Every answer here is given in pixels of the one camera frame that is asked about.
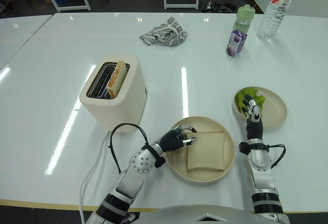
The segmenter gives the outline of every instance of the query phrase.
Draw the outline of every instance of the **toaster slot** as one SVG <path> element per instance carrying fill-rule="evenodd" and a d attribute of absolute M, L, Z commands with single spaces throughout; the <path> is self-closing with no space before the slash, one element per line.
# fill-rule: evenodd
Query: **toaster slot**
<path fill-rule="evenodd" d="M 95 80 L 87 92 L 87 97 L 112 99 L 111 95 L 107 92 L 106 86 L 115 70 L 117 63 L 105 63 L 99 70 Z M 129 72 L 130 65 L 126 64 L 127 72 Z"/>

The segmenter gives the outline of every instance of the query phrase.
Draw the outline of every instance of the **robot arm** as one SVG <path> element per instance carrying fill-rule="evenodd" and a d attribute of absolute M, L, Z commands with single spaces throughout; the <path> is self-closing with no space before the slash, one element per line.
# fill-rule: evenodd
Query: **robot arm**
<path fill-rule="evenodd" d="M 196 132 L 193 127 L 178 126 L 151 145 L 145 145 L 129 161 L 129 166 L 122 171 L 97 211 L 93 212 L 87 224 L 120 224 L 130 205 L 139 193 L 146 174 L 154 167 L 165 163 L 161 154 L 174 151 L 197 141 L 196 137 L 187 139 L 184 130 Z"/>
<path fill-rule="evenodd" d="M 263 126 L 259 106 L 249 95 L 245 95 L 243 103 L 247 109 L 247 142 L 239 144 L 239 151 L 247 157 L 245 166 L 248 172 L 248 184 L 251 188 L 255 214 L 278 223 L 290 224 L 289 218 L 283 213 L 276 184 L 271 174 L 272 159 L 269 146 L 262 141 Z"/>

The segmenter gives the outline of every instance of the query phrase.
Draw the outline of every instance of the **white robot shell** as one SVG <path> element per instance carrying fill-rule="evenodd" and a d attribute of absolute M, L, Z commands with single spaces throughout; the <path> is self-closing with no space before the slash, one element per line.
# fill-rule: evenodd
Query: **white robot shell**
<path fill-rule="evenodd" d="M 271 220 L 245 210 L 215 205 L 183 205 L 147 214 L 135 224 L 272 224 Z"/>

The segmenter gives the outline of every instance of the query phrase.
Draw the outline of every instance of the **black cable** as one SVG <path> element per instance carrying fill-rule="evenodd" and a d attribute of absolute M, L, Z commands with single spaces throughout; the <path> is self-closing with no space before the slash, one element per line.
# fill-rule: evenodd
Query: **black cable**
<path fill-rule="evenodd" d="M 271 165 L 271 169 L 274 168 L 275 166 L 277 166 L 277 164 L 280 162 L 280 160 L 282 160 L 283 156 L 285 156 L 286 154 L 286 146 L 283 144 L 279 144 L 279 145 L 274 145 L 274 146 L 269 146 L 269 148 L 276 148 L 276 147 L 280 147 L 283 148 L 282 153 L 280 154 L 280 156 L 278 157 L 278 159 Z"/>
<path fill-rule="evenodd" d="M 147 139 L 146 133 L 145 133 L 144 130 L 143 130 L 141 127 L 139 127 L 138 125 L 133 124 L 133 123 L 121 123 L 121 124 L 117 125 L 117 126 L 113 129 L 113 131 L 112 131 L 112 133 L 111 133 L 111 137 L 110 137 L 110 141 L 109 141 L 109 146 L 108 146 L 108 148 L 111 149 L 111 153 L 112 153 L 113 159 L 114 159 L 114 161 L 115 161 L 115 163 L 116 163 L 116 166 L 117 166 L 117 169 L 118 169 L 118 173 L 119 173 L 119 174 L 121 173 L 121 168 L 119 167 L 119 164 L 118 164 L 118 161 L 117 161 L 117 158 L 116 158 L 116 155 L 115 155 L 114 149 L 113 149 L 112 137 L 113 137 L 115 131 L 116 131 L 117 129 L 119 129 L 120 127 L 124 126 L 124 125 L 130 125 L 130 126 L 134 126 L 134 127 L 136 127 L 136 128 L 141 132 L 141 134 L 143 135 L 143 138 L 145 139 L 145 144 L 146 144 L 146 145 L 149 145 L 149 144 L 148 144 L 148 139 Z"/>

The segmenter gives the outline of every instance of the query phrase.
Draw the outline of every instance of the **table edge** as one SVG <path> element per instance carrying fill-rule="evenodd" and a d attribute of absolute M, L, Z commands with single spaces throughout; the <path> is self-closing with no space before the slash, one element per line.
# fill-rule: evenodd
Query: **table edge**
<path fill-rule="evenodd" d="M 24 207 L 33 209 L 50 209 L 50 210 L 78 210 L 78 205 L 61 205 L 56 203 L 27 202 L 18 200 L 0 199 L 0 205 L 11 207 Z M 95 211 L 98 206 L 83 206 L 84 211 Z M 158 210 L 156 208 L 130 208 L 129 212 L 152 212 Z M 328 211 L 301 211 L 301 212 L 285 212 L 285 214 L 309 214 L 309 213 L 328 213 Z"/>

